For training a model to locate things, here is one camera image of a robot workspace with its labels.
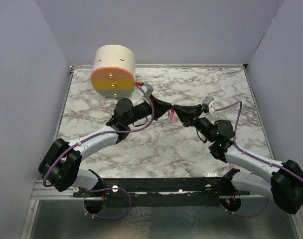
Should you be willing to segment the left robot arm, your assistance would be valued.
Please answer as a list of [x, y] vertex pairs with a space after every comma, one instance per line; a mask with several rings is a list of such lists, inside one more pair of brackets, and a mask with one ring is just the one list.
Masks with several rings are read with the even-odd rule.
[[127, 98], [118, 100], [112, 118], [100, 130], [85, 137], [65, 141], [55, 140], [38, 171], [46, 187], [54, 186], [59, 192], [69, 187], [83, 188], [90, 196], [102, 191], [102, 178], [92, 170], [80, 169], [81, 162], [99, 150], [123, 141], [132, 132], [130, 125], [151, 116], [152, 120], [166, 114], [172, 104], [151, 96], [136, 106]]

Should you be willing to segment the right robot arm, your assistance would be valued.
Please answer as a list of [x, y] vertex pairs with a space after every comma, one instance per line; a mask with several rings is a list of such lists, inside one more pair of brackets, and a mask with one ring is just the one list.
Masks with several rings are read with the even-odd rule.
[[240, 147], [236, 142], [236, 125], [229, 120], [212, 123], [201, 116], [205, 112], [202, 105], [174, 105], [173, 110], [184, 127], [194, 127], [204, 141], [211, 143], [209, 151], [215, 159], [247, 170], [237, 170], [221, 182], [225, 194], [248, 191], [272, 200], [292, 215], [303, 206], [303, 171], [295, 161], [277, 161]]

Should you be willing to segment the pink strap keyring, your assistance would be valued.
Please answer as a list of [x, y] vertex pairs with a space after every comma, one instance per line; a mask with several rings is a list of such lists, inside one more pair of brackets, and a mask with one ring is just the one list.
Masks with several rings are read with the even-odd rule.
[[174, 109], [170, 109], [169, 110], [169, 120], [171, 124], [175, 124], [176, 123], [176, 117], [175, 117], [175, 111]]

